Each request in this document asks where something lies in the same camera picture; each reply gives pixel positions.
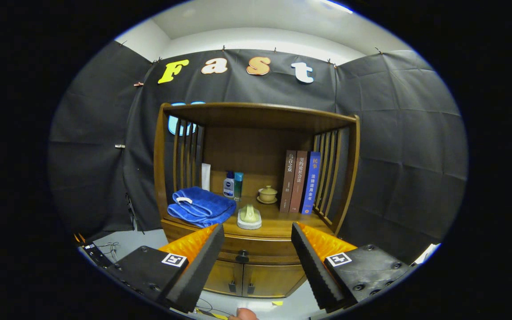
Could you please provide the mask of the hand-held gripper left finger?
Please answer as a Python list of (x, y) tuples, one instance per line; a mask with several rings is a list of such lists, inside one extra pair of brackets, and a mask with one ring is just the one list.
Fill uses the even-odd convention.
[(224, 239), (223, 226), (214, 224), (161, 248), (139, 247), (105, 272), (153, 304), (193, 312)]

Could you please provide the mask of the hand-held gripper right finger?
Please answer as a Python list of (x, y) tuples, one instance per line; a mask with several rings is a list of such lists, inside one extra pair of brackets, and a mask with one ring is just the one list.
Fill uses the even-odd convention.
[(384, 293), (416, 269), (376, 245), (357, 247), (300, 222), (292, 224), (291, 242), (319, 308), (327, 312)]

